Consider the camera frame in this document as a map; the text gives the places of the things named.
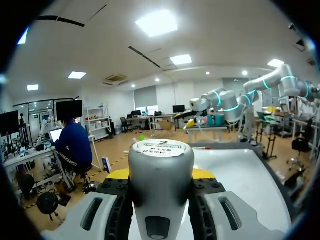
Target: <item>window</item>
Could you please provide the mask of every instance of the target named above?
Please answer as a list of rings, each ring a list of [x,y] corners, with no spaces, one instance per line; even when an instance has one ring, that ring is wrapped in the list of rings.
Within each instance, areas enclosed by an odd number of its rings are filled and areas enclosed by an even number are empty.
[[[159,112],[158,105],[154,106],[143,106],[143,107],[136,107],[135,110],[141,111],[142,114],[148,114],[149,116],[155,115],[155,112]]]

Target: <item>shelf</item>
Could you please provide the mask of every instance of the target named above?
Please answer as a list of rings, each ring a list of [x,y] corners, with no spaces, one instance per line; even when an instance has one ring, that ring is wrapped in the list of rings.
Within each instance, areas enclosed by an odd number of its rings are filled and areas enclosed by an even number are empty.
[[[97,131],[97,130],[100,130],[100,129],[106,129],[106,128],[109,128],[109,126],[103,126],[103,127],[95,128],[95,129],[92,129],[91,132]]]
[[[86,122],[94,122],[94,121],[99,121],[99,120],[105,120],[108,119],[109,117],[105,116],[105,117],[100,117],[97,119],[91,119],[91,120],[85,120]]]
[[[88,108],[87,110],[89,110],[89,111],[94,111],[94,110],[100,110],[100,109],[106,109],[106,108],[105,108],[105,107]]]

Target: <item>white platform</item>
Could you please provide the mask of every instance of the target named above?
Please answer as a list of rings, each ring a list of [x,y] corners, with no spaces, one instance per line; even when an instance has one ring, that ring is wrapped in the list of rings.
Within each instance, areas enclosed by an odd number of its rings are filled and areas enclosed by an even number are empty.
[[[194,168],[212,172],[226,191],[234,192],[256,210],[262,225],[269,230],[288,231],[291,219],[285,200],[272,176],[252,150],[194,150],[194,154]],[[188,207],[187,202],[177,240],[194,239]],[[129,239],[141,239],[135,213]]]

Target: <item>black monitor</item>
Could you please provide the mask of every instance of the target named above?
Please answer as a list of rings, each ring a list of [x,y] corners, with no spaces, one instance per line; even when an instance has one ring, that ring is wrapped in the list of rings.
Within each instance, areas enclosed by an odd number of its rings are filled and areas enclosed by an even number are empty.
[[[0,133],[4,137],[19,132],[19,111],[0,114]]]
[[[82,116],[82,100],[60,101],[56,103],[56,118],[58,121],[81,118]]]
[[[138,116],[142,116],[142,114],[141,114],[141,111],[140,111],[140,110],[138,110],[138,111],[132,111],[132,112],[131,112],[131,115],[138,115]]]
[[[175,106],[172,106],[172,108],[173,108],[174,114],[183,113],[186,110],[185,105],[175,105]]]

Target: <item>laptop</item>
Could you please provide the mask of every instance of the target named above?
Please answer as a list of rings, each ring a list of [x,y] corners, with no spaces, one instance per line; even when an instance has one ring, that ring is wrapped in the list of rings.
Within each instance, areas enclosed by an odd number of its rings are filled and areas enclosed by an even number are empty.
[[[266,118],[265,118],[265,113],[262,111],[257,111],[256,114],[258,114],[258,117],[261,121],[267,122]]]
[[[61,132],[61,128],[49,131],[49,137],[52,143],[55,143],[60,138]]]

